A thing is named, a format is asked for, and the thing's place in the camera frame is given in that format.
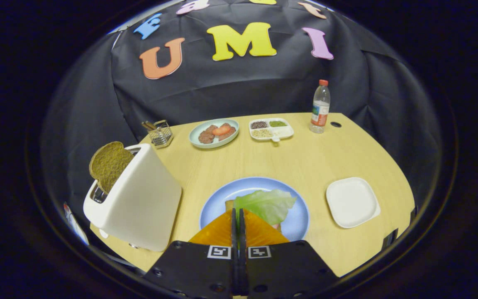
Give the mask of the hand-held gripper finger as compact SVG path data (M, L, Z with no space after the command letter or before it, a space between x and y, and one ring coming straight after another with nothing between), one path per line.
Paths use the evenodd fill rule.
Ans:
M235 291L237 241L203 245L174 241L144 275L174 298L231 299Z
M249 299L307 299L340 280L305 240L246 245L246 220L239 212L239 291Z

